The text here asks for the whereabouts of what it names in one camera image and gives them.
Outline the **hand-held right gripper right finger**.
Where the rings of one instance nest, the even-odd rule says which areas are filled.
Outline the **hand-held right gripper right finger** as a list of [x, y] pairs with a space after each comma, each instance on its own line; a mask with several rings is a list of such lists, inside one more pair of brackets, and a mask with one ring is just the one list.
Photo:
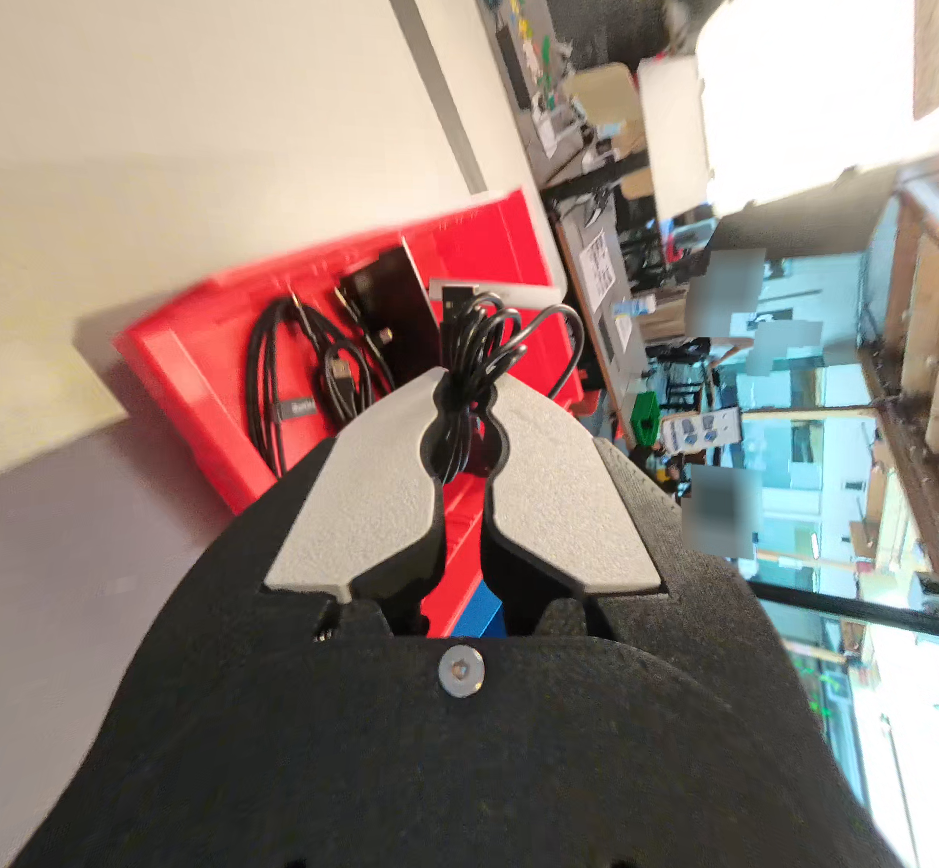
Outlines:
[[487, 539], [577, 595], [647, 594], [661, 586], [591, 434], [518, 379], [488, 406], [500, 439], [487, 479]]

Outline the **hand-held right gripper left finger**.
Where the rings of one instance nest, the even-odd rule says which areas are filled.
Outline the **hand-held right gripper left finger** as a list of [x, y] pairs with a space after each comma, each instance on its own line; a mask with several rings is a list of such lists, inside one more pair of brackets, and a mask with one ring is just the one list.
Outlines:
[[338, 603], [419, 603], [445, 567], [443, 492], [431, 465], [440, 388], [430, 369], [335, 439], [264, 580]]

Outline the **red plastic bin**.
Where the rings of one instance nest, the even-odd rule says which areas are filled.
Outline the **red plastic bin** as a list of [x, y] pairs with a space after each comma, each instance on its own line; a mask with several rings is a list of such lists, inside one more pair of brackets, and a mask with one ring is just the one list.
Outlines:
[[342, 427], [324, 354], [348, 341], [378, 366], [337, 296], [339, 278], [405, 242], [434, 278], [551, 285], [521, 190], [460, 212], [374, 228], [212, 275], [113, 344], [234, 514]]

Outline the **green plastic crate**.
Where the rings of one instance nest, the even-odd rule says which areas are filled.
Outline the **green plastic crate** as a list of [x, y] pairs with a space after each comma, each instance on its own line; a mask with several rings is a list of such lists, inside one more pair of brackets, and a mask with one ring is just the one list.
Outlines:
[[635, 445], [655, 445], [659, 439], [660, 426], [661, 409], [657, 394], [652, 390], [638, 393], [629, 418]]

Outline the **blue plastic bin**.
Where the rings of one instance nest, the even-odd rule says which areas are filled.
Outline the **blue plastic bin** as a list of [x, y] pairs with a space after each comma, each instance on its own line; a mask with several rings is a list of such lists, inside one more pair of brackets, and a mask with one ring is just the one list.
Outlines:
[[502, 602], [484, 580], [480, 580], [475, 592], [456, 619], [450, 632], [451, 638], [486, 639], [507, 636]]

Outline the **white picture placard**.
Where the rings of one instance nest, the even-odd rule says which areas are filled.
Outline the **white picture placard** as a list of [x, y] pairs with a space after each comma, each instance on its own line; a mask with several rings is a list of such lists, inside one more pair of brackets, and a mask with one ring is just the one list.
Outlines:
[[659, 441], [669, 455], [697, 454], [742, 440], [742, 410], [738, 406], [697, 413], [676, 413], [661, 419]]

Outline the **black power adapter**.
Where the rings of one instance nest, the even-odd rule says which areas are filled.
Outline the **black power adapter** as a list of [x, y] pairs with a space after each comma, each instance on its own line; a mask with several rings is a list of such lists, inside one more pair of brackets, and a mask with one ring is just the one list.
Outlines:
[[392, 389], [440, 366], [440, 325], [405, 242], [342, 275], [336, 293]]

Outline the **flat white box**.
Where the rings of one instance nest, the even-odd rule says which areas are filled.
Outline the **flat white box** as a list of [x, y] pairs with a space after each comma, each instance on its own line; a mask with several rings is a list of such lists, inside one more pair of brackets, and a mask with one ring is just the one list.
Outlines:
[[468, 281], [432, 277], [427, 285], [431, 301], [442, 301], [445, 288], [470, 288], [475, 295], [494, 294], [509, 308], [519, 311], [542, 311], [563, 302], [567, 288], [553, 285], [532, 285], [510, 282]]

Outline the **printed paper sheet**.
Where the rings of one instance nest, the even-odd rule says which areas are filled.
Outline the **printed paper sheet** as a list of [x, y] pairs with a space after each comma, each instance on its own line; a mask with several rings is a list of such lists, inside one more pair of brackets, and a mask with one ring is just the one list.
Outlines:
[[598, 311], [616, 283], [606, 233], [600, 230], [580, 253], [581, 280], [590, 311]]

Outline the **cardboard box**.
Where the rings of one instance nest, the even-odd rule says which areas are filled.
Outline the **cardboard box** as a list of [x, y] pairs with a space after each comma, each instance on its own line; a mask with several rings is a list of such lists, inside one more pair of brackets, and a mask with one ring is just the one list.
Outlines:
[[594, 128], [642, 122], [636, 82], [625, 64], [578, 71], [563, 81], [561, 91]]

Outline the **studio softbox light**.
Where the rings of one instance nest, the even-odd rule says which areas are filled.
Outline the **studio softbox light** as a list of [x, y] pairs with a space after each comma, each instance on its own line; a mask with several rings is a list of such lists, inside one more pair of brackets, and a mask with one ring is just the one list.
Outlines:
[[722, 215], [872, 169], [937, 155], [917, 61], [937, 31], [917, 0], [675, 0], [695, 48]]

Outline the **cluttered grey desk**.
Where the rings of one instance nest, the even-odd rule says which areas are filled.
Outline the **cluttered grey desk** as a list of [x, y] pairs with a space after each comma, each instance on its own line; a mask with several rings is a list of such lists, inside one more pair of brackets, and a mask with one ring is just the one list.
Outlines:
[[574, 61], [548, 0], [475, 0], [487, 33], [514, 129], [539, 189], [581, 176], [606, 158], [645, 149], [641, 123], [594, 128], [562, 93], [571, 74], [603, 64]]

